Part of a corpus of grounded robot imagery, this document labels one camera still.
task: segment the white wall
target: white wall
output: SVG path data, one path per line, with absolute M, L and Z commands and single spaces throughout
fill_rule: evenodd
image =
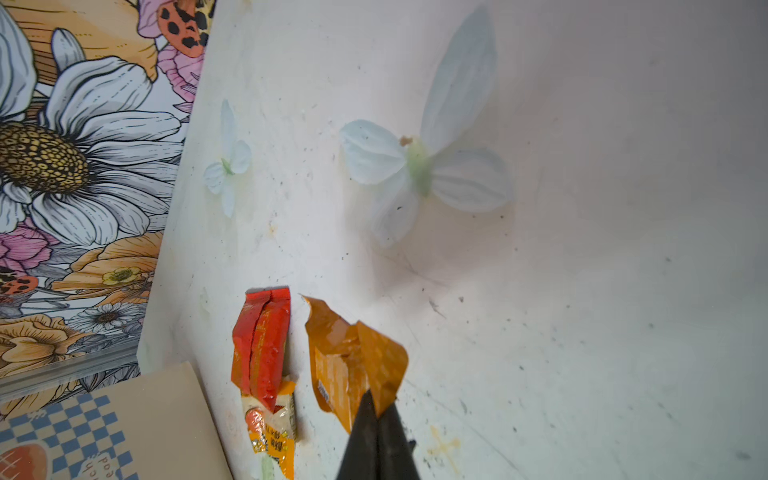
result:
M 463 142 L 500 153 L 515 202 L 472 216 L 430 198 L 383 250 L 338 131 L 417 133 L 474 7 L 222 2 L 142 369 L 196 364 L 249 478 L 230 332 L 246 289 L 287 284 L 297 478 L 334 478 L 346 441 L 309 388 L 299 293 L 407 348 L 423 478 L 764 478 L 768 4 L 491 2 L 498 87 Z M 233 220 L 202 181 L 224 98 L 253 151 Z

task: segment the white butterfly decoration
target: white butterfly decoration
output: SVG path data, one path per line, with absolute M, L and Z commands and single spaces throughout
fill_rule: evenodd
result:
M 236 174 L 245 173 L 250 166 L 250 147 L 242 140 L 235 141 L 237 125 L 230 102 L 221 102 L 221 150 L 220 161 L 208 165 L 203 179 L 208 190 L 214 195 L 221 195 L 221 207 L 224 214 L 232 217 L 235 209 L 235 190 L 232 180 Z
M 435 192 L 450 207 L 488 212 L 511 200 L 504 161 L 490 150 L 447 147 L 469 129 L 488 101 L 496 76 L 493 25 L 478 7 L 453 35 L 432 82 L 421 134 L 403 137 L 367 120 L 341 129 L 350 175 L 382 184 L 372 209 L 373 235 L 383 247 L 413 227 L 423 197 Z

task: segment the beige notebook cover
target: beige notebook cover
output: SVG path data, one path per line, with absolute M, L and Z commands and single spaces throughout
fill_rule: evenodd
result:
M 189 363 L 0 422 L 0 480 L 231 479 Z

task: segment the blue checkered pattern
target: blue checkered pattern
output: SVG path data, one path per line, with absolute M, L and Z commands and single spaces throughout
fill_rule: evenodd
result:
M 119 480 L 138 480 L 118 416 L 106 395 L 80 395 L 0 422 L 0 452 L 24 442 L 47 446 L 51 480 L 72 480 L 84 460 L 108 452 Z

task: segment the orange snack wrapper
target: orange snack wrapper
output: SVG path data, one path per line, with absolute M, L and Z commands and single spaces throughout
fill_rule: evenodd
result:
M 322 300 L 304 298 L 311 307 L 306 333 L 315 398 L 324 412 L 335 413 L 351 432 L 368 389 L 378 417 L 394 403 L 408 368 L 408 353 L 363 322 L 350 325 Z
M 232 383 L 274 412 L 290 324 L 287 288 L 248 293 L 232 329 Z
M 283 380 L 277 393 L 275 412 L 265 412 L 254 397 L 242 398 L 243 414 L 253 451 L 266 452 L 274 458 L 288 480 L 293 480 L 293 457 L 296 452 L 295 388 L 296 383 Z

